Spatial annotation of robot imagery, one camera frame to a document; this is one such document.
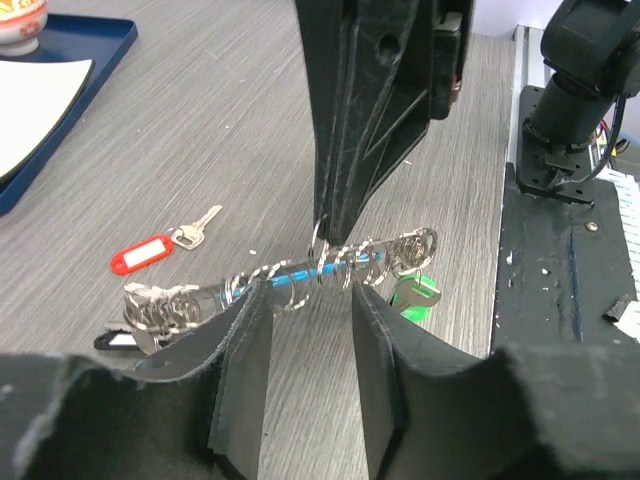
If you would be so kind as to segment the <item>metal key organizer blue handle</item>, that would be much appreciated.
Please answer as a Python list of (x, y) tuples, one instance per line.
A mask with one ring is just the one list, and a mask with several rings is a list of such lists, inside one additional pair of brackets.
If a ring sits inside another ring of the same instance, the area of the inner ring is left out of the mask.
[(305, 260), (266, 264), (212, 285), (160, 288), (130, 283), (124, 287), (124, 321), (139, 349), (153, 353), (229, 309), (261, 282), (272, 284), (278, 314), (303, 308), (321, 289), (346, 292), (357, 283), (377, 288), (389, 278), (412, 281), (418, 300), (427, 306), (440, 299), (437, 288), (421, 278), (438, 246), (431, 228), (342, 247), (323, 242), (317, 249), (317, 244), (312, 242)]

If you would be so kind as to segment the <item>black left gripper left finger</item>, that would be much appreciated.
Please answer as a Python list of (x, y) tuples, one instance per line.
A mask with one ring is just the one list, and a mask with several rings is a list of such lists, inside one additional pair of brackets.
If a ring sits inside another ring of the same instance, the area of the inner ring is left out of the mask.
[(1, 358), (5, 479), (254, 479), (272, 287), (127, 370), (70, 354)]

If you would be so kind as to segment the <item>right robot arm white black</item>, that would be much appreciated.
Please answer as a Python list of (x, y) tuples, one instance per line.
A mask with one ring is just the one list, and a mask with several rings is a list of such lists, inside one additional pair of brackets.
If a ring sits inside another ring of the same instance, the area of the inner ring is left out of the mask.
[[(470, 1), (299, 1), (315, 134), (314, 224), (343, 244), (367, 201), (457, 99)], [(639, 90), (639, 5), (565, 1), (541, 42), (553, 76), (528, 118), (537, 138), (585, 143)]]

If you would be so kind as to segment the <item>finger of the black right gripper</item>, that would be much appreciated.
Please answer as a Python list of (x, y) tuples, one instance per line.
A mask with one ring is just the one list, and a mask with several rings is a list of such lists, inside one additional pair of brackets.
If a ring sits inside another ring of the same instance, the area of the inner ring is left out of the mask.
[(371, 196), (426, 134), (434, 20), (432, 1), (359, 1), (346, 18), (327, 159), (330, 243), (347, 240)]
[(297, 1), (315, 137), (314, 221), (329, 235), (333, 221), (335, 167), (344, 119), (343, 94), (357, 18), (356, 1)]

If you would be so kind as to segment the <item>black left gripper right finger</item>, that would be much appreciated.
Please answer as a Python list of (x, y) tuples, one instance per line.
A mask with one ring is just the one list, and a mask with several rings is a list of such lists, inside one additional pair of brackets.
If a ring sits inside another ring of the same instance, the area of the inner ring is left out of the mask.
[(485, 359), (352, 291), (373, 479), (635, 479), (639, 350), (519, 344)]

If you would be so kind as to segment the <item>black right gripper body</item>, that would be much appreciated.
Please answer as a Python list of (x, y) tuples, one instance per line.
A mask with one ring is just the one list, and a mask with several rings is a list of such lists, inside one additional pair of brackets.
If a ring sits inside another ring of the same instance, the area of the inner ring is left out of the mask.
[(445, 119), (457, 101), (474, 13), (473, 0), (437, 1), (434, 20), (431, 118)]

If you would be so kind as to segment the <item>red headed key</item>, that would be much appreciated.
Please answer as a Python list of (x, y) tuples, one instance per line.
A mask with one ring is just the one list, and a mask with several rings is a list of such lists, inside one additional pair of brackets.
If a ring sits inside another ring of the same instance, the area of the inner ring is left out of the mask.
[(205, 239), (206, 226), (221, 210), (221, 205), (214, 205), (195, 222), (180, 225), (169, 234), (153, 235), (118, 251), (111, 257), (111, 272), (116, 275), (131, 274), (166, 258), (174, 247), (187, 251), (196, 249)]

